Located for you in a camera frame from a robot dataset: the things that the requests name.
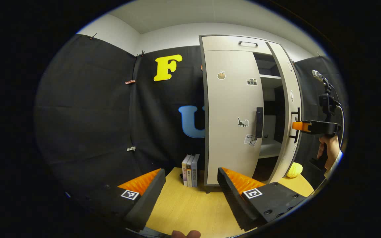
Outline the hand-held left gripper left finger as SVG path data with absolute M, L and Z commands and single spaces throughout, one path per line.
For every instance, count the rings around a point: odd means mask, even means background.
M 80 205 L 114 228 L 144 229 L 165 184 L 165 170 L 153 170 L 121 185 L 100 185 L 77 196 Z

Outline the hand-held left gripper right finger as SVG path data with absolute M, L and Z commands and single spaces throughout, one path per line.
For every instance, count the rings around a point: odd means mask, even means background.
M 264 184 L 224 167 L 218 168 L 217 181 L 244 231 L 276 220 L 306 199 L 278 182 Z

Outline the black straight door handle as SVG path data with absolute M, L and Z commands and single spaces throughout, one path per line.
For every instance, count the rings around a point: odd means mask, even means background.
M 256 125 L 255 125 L 255 138 L 263 137 L 263 123 L 264 123 L 264 109 L 263 107 L 256 108 Z
M 293 115 L 295 116 L 295 118 L 294 118 L 294 121 L 292 121 L 291 131 L 295 131 L 295 134 L 290 134 L 289 138 L 294 139 L 294 143 L 296 144 L 298 142 L 300 130 L 298 128 L 294 128 L 294 123 L 298 124 L 300 122 L 300 116 L 301 116 L 300 107 L 298 107 L 296 111 L 293 111 L 291 113 L 291 116 Z

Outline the beige headphone-sticker cabinet door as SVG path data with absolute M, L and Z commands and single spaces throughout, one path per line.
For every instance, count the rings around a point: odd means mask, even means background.
M 289 55 L 278 43 L 266 42 L 266 44 L 277 64 L 284 92 L 285 113 L 283 123 L 284 131 L 282 133 L 282 147 L 276 165 L 268 180 L 268 183 L 274 183 L 280 181 L 281 178 L 286 176 L 291 164 L 294 162 L 295 153 L 298 152 L 301 133 L 299 133 L 298 142 L 296 144 L 294 143 L 294 139 L 289 138 L 290 134 L 295 134 L 295 131 L 291 131 L 292 121 L 294 121 L 295 116 L 291 116 L 291 113 L 300 107 L 301 120 L 303 116 L 303 109 L 298 77 Z

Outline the beige camera-sticker cabinet door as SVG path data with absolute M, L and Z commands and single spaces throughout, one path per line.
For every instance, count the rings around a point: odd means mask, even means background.
M 256 112 L 264 106 L 260 74 L 253 52 L 204 52 L 206 184 L 217 186 L 225 167 L 252 177 L 262 139 L 256 138 Z

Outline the beige double-door shoe cabinet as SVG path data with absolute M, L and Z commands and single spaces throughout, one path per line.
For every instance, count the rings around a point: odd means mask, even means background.
M 242 47 L 238 45 L 238 42 L 240 41 L 256 42 L 258 43 L 259 46 L 258 47 Z M 253 52 L 257 66 L 258 66 L 259 74 L 280 76 L 277 64 L 272 56 L 272 53 L 269 47 L 266 44 L 266 42 L 271 42 L 271 41 L 254 38 L 254 37 L 248 37 L 248 36 L 203 35 L 199 37 L 199 42 L 200 42 L 201 57 L 202 57 L 203 86 L 204 86 L 204 78 L 206 77 L 206 74 L 204 71 L 204 66 L 205 66 L 204 52 L 210 51 L 210 50 L 237 50 L 237 51 Z M 282 139 L 283 139 L 282 133 L 284 131 L 283 123 L 284 123 L 284 113 L 285 113 L 282 80 L 260 78 L 260 83 L 262 85 L 263 101 L 264 101 L 263 137 L 261 139 L 271 138 L 276 140 L 277 142 L 282 143 Z M 301 91 L 301 85 L 300 85 L 300 92 L 301 92 L 302 108 L 303 108 L 303 96 Z M 205 172 L 205 168 L 207 164 L 206 144 L 207 143 L 205 142 L 204 187 L 205 187 L 206 193 L 210 193 L 213 190 L 213 188 L 219 187 L 219 184 L 217 186 L 209 186 L 206 184 L 206 172 Z M 272 169 L 268 169 L 266 175 L 263 176 L 263 179 L 262 179 L 263 182 L 268 183 L 268 180 L 276 165 L 278 157 L 273 157 L 273 158 L 276 158 L 276 160 L 275 162 L 272 163 Z

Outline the yellow bumpy bun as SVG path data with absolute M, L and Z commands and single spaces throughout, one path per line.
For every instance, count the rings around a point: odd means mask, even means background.
M 293 162 L 286 174 L 288 178 L 296 178 L 301 175 L 303 171 L 303 166 L 299 163 Z

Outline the white spine book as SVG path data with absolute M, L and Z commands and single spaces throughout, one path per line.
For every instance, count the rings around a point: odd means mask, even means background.
M 182 166 L 182 178 L 183 178 L 183 185 L 188 186 L 188 177 L 187 177 L 187 163 L 189 161 L 189 158 L 191 155 L 186 155 L 183 159 L 181 166 Z

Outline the black backdrop cloth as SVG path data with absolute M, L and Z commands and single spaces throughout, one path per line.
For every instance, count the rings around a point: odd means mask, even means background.
M 56 54 L 44 72 L 34 107 L 43 157 L 73 196 L 100 185 L 120 185 L 155 169 L 182 168 L 186 155 L 200 154 L 197 170 L 204 186 L 205 106 L 201 47 L 175 47 L 130 53 L 78 34 Z M 334 65 L 322 56 L 294 62 L 303 96 L 301 121 L 324 121 L 319 105 L 323 84 L 332 84 L 341 104 L 331 121 L 345 133 L 345 92 Z M 136 83 L 125 84 L 136 80 Z M 316 158 L 313 137 L 300 131 L 295 159 Z M 135 151 L 126 151 L 135 146 Z

